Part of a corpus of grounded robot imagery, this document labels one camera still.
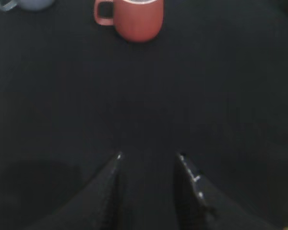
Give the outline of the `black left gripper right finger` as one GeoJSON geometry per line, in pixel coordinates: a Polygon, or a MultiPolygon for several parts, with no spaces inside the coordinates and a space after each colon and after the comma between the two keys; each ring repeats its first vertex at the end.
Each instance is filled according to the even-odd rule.
{"type": "Polygon", "coordinates": [[[174,207],[181,230],[281,230],[285,169],[234,152],[174,157],[174,207]]]}

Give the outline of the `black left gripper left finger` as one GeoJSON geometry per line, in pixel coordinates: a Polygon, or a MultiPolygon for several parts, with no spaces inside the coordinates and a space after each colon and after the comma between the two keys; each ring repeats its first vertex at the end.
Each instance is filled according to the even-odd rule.
{"type": "Polygon", "coordinates": [[[120,208],[120,167],[117,152],[72,199],[27,230],[117,230],[120,208]]]}

